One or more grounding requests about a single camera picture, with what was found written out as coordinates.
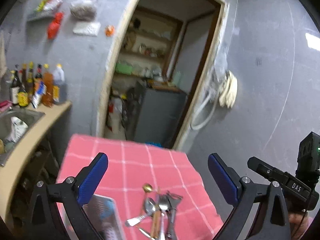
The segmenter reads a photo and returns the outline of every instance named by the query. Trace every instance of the green container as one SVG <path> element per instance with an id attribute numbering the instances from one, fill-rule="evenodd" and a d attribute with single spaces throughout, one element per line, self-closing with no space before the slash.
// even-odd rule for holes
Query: green container
<path id="1" fill-rule="evenodd" d="M 116 72 L 121 73 L 121 74 L 126 74 L 126 75 L 131 75 L 132 73 L 132 66 L 128 65 L 126 63 L 121 63 L 118 62 L 116 64 Z"/>

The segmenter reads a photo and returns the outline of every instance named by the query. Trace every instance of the light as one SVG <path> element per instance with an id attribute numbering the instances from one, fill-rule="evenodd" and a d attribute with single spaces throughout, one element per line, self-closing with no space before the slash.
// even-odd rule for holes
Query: light
<path id="1" fill-rule="evenodd" d="M 306 33 L 306 39 L 307 39 L 309 48 L 320 51 L 320 38 L 314 35 L 311 35 L 309 33 Z"/>

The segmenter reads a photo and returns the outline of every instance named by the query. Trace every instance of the sink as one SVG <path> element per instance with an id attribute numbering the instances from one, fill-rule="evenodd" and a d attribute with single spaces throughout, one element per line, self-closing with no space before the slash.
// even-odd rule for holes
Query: sink
<path id="1" fill-rule="evenodd" d="M 15 149 L 19 141 L 25 136 L 30 128 L 44 115 L 42 112 L 36 112 L 23 108 L 10 108 L 0 114 L 0 139 L 4 142 L 11 133 L 11 117 L 16 116 L 28 125 L 26 132 L 14 144 L 11 150 L 0 155 L 0 166 L 4 166 L 12 151 Z"/>

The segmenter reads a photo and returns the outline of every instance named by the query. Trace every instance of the doorway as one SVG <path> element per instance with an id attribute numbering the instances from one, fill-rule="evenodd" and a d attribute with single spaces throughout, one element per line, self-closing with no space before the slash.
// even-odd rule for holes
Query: doorway
<path id="1" fill-rule="evenodd" d="M 105 138 L 172 148 L 204 83 L 208 55 L 217 49 L 213 38 L 221 9 L 215 0 L 139 0 L 115 60 Z M 150 92 L 155 93 L 146 100 Z M 117 98 L 122 109 L 116 116 Z"/>

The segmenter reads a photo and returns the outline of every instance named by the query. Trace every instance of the pink checkered cloth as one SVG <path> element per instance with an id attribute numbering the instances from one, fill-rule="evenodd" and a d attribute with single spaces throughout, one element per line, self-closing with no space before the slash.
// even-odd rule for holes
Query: pink checkered cloth
<path id="1" fill-rule="evenodd" d="M 76 134 L 69 142 L 58 182 L 76 176 L 99 152 L 108 156 L 109 166 L 95 193 L 115 200 L 127 240 L 146 239 L 137 228 L 124 226 L 127 219 L 140 215 L 144 183 L 160 187 L 161 193 L 169 190 L 183 196 L 175 220 L 178 240 L 212 240 L 222 227 L 202 179 L 185 153 Z M 151 222 L 147 218 L 139 226 L 150 232 Z"/>

